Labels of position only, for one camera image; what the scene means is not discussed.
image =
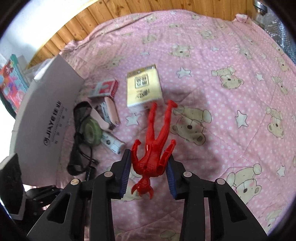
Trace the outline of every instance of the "wooden headboard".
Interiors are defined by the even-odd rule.
[[[56,32],[32,58],[29,67],[59,54],[72,40],[83,40],[99,24],[138,12],[186,9],[201,15],[233,20],[237,13],[252,15],[253,0],[98,0]]]

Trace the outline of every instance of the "red and white box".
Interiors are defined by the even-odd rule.
[[[93,86],[89,93],[89,98],[110,97],[113,98],[118,88],[118,81],[116,79],[104,80]]]

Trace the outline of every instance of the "triangular cutout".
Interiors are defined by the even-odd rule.
[[[51,210],[50,214],[47,216],[48,221],[55,223],[64,223],[66,218],[66,213],[68,209],[68,204],[70,200],[70,194],[65,194],[59,203]]]
[[[246,220],[247,217],[242,211],[242,209],[239,207],[239,205],[234,201],[233,197],[229,194],[225,194],[228,210],[230,214],[230,219],[233,223]]]

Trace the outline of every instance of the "green tape roll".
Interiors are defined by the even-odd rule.
[[[83,136],[85,141],[91,146],[101,144],[102,129],[96,120],[89,117],[83,122]]]

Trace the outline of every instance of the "pink blanket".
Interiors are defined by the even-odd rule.
[[[137,138],[145,142],[148,113],[127,108],[126,74],[156,64],[165,102],[178,104],[166,143],[177,141],[175,160],[202,179],[227,180],[266,232],[279,221],[296,185],[295,66],[260,27],[185,10],[133,14],[99,25],[62,56],[85,79],[77,102],[88,100],[96,82],[119,81],[114,100],[121,126],[114,135],[127,148]],[[156,136],[165,108],[157,110]],[[73,135],[70,120],[58,186],[73,178],[66,171]],[[121,159],[103,145],[94,153],[98,174]],[[172,198],[165,175],[152,178],[152,200],[131,195],[139,179],[132,170],[126,195],[112,201],[116,240],[177,241],[183,202]]]

